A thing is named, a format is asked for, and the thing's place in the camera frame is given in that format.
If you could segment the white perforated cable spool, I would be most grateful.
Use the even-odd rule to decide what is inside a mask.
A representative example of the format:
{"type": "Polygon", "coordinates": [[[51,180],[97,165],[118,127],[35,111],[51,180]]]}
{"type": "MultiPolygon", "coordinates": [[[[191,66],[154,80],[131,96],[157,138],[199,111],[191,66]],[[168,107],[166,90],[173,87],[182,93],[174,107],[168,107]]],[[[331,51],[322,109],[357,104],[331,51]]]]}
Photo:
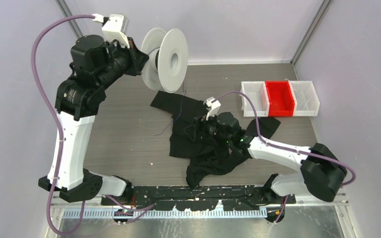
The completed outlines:
{"type": "Polygon", "coordinates": [[[145,36],[141,51],[149,56],[141,75],[145,85],[151,90],[176,92],[188,68],[189,49],[184,33],[178,28],[153,28],[145,36]]]}

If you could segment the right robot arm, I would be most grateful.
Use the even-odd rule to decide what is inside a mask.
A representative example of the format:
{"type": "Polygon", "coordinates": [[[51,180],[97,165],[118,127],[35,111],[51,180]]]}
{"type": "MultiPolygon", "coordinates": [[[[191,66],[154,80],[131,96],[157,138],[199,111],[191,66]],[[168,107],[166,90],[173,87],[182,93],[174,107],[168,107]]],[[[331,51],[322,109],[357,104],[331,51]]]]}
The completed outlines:
{"type": "Polygon", "coordinates": [[[289,175],[272,174],[260,190],[269,203],[282,197],[309,193],[332,202],[347,176],[347,168],[323,144],[292,146],[272,141],[261,134],[261,123],[254,119],[243,129],[230,113],[200,117],[185,127],[183,133],[192,142],[203,142],[230,152],[230,167],[247,159],[274,162],[293,170],[289,175]]]}

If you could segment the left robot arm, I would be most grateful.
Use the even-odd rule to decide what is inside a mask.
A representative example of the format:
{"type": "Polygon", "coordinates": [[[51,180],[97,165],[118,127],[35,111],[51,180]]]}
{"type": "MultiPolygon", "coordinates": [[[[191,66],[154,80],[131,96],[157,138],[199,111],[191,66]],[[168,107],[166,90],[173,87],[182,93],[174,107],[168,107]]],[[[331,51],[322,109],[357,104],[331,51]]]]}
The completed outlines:
{"type": "Polygon", "coordinates": [[[79,38],[70,53],[72,73],[59,85],[55,101],[60,128],[54,160],[38,185],[46,191],[58,191],[69,203],[109,195],[120,205],[127,205],[133,198],[129,180],[100,175],[83,165],[106,90],[124,75],[140,75],[149,56],[138,49],[132,37],[122,46],[119,40],[106,41],[98,35],[79,38]]]}

